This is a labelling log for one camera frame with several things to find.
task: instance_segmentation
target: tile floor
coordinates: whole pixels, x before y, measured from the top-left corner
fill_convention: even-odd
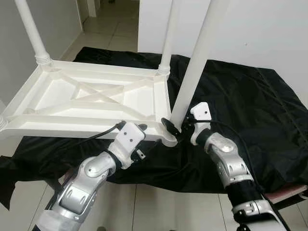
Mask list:
[[[137,51],[138,1],[103,4],[99,17],[89,18],[65,53],[72,61],[84,46]],[[0,141],[0,154],[13,155],[21,137]],[[30,231],[53,194],[43,181],[19,182],[11,210],[0,205],[1,230]],[[308,231],[308,201],[281,210],[293,231]],[[81,231],[235,231],[237,224],[224,194],[176,193],[147,185],[105,184]]]

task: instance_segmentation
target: black cloth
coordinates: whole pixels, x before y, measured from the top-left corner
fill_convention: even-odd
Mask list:
[[[160,54],[83,48],[75,62],[157,69],[160,59]],[[189,60],[172,56],[168,80],[171,107]],[[286,183],[308,183],[308,110],[274,70],[208,60],[191,107],[199,102],[208,102],[212,119],[230,125],[243,137],[258,181],[267,192]],[[232,132],[216,124],[212,129],[233,139],[248,164],[242,144]],[[24,137],[12,158],[0,157],[0,202],[9,207],[15,182],[56,179],[110,143],[95,139],[65,149],[81,140]],[[108,180],[177,192],[224,192],[215,165],[202,147],[191,145],[189,139],[174,148],[143,141],[141,150],[147,155],[143,161],[117,171]]]

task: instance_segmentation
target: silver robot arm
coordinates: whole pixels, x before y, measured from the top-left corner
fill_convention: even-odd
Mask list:
[[[78,174],[71,179],[50,210],[45,210],[37,222],[40,231],[77,231],[89,214],[97,190],[106,182],[107,177],[119,168],[127,169],[133,163],[131,155],[137,151],[140,159],[144,154],[137,150],[144,140],[144,132],[133,123],[126,123],[108,151],[84,160]]]
[[[196,120],[211,120],[207,103],[191,109]],[[238,231],[286,231],[280,215],[258,192],[254,179],[238,154],[237,145],[217,132],[210,123],[196,123],[191,143],[201,145],[216,164],[221,182],[233,206],[232,212],[240,224]]]

